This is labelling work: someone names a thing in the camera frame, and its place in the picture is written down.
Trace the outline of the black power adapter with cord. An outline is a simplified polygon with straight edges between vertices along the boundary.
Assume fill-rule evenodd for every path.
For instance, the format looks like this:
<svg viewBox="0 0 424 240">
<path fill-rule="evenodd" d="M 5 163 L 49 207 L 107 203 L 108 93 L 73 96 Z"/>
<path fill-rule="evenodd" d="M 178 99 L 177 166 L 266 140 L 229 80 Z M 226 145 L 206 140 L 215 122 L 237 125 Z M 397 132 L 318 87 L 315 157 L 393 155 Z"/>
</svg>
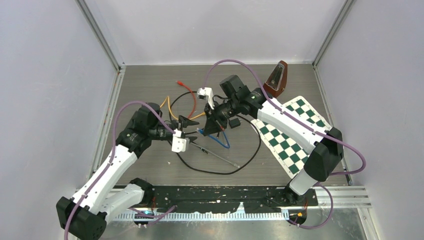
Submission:
<svg viewBox="0 0 424 240">
<path fill-rule="evenodd" d="M 241 121 L 238 117 L 235 117 L 228 120 L 228 125 L 231 129 L 234 129 L 241 125 Z"/>
</svg>

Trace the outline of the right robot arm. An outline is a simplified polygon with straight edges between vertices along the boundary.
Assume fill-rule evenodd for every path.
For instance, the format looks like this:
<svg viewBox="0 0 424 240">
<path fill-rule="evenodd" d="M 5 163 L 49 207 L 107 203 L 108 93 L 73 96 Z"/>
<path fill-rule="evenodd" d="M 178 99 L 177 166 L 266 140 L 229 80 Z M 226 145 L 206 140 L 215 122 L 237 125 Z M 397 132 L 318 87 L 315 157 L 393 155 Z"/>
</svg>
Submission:
<svg viewBox="0 0 424 240">
<path fill-rule="evenodd" d="M 299 205 L 312 186 L 326 181 L 344 156 L 340 130 L 332 127 L 325 131 L 322 127 L 313 126 L 261 88 L 249 90 L 243 86 L 236 90 L 230 89 L 226 92 L 227 100 L 221 104 L 213 101 L 210 87 L 199 88 L 197 96 L 207 100 L 204 135 L 223 131 L 229 119 L 237 114 L 249 115 L 286 134 L 308 153 L 303 169 L 283 190 L 284 199 L 291 205 Z"/>
</svg>

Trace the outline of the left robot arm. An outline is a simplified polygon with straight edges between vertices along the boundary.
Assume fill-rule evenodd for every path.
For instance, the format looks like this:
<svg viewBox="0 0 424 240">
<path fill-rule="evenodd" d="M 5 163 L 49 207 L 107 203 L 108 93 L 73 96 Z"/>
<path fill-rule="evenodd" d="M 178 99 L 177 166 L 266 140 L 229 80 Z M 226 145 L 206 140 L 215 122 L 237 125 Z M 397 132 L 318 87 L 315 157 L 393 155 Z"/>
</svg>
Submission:
<svg viewBox="0 0 424 240">
<path fill-rule="evenodd" d="M 69 235 L 80 240 L 98 240 L 119 214 L 134 205 L 148 207 L 153 202 L 153 186 L 140 178 L 108 196 L 152 141 L 171 141 L 172 152 L 180 153 L 195 140 L 187 136 L 184 128 L 198 125 L 197 121 L 180 115 L 176 121 L 166 123 L 158 104 L 143 101 L 138 104 L 141 107 L 134 112 L 124 130 L 120 133 L 115 129 L 112 131 L 111 152 L 98 170 L 72 197 L 63 196 L 58 200 L 56 210 L 65 240 Z"/>
</svg>

